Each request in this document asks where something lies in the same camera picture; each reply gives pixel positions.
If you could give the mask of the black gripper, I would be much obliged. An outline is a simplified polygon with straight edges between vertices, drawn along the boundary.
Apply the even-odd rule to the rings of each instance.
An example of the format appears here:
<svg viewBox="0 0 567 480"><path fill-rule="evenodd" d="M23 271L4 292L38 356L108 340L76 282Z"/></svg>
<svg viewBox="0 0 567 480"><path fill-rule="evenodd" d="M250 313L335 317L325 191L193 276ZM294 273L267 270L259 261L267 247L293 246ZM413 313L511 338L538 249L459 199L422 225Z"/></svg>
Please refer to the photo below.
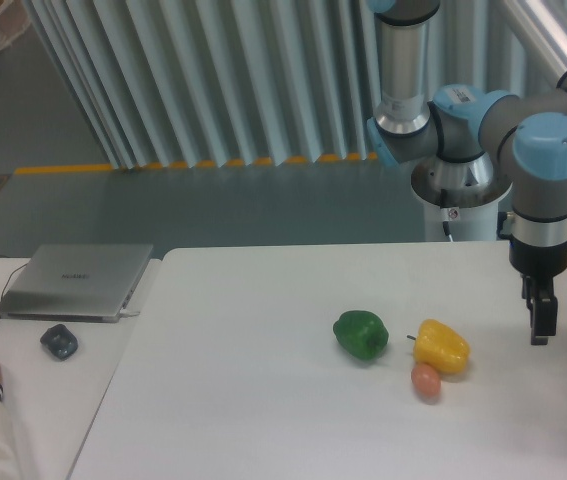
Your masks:
<svg viewBox="0 0 567 480"><path fill-rule="evenodd" d="M552 279L567 269L567 241L538 247L512 238L509 261L521 275L521 297L530 311L531 344L547 345L557 332L558 300Z"/></svg>

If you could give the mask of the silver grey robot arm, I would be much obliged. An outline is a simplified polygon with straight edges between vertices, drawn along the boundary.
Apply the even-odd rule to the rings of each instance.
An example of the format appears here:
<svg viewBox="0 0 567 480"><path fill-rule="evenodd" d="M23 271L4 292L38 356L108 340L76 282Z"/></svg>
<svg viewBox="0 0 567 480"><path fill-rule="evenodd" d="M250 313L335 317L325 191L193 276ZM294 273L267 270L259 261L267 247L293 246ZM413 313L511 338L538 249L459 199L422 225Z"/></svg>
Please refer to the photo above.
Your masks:
<svg viewBox="0 0 567 480"><path fill-rule="evenodd" d="M554 280L567 268L567 11L554 1L497 5L553 84L520 98L463 84L425 96L426 43L436 1L372 1L380 30L382 99L368 122L386 165L417 160L412 189L442 227L505 195L512 209L509 260L522 278L531 343L556 334Z"/></svg>

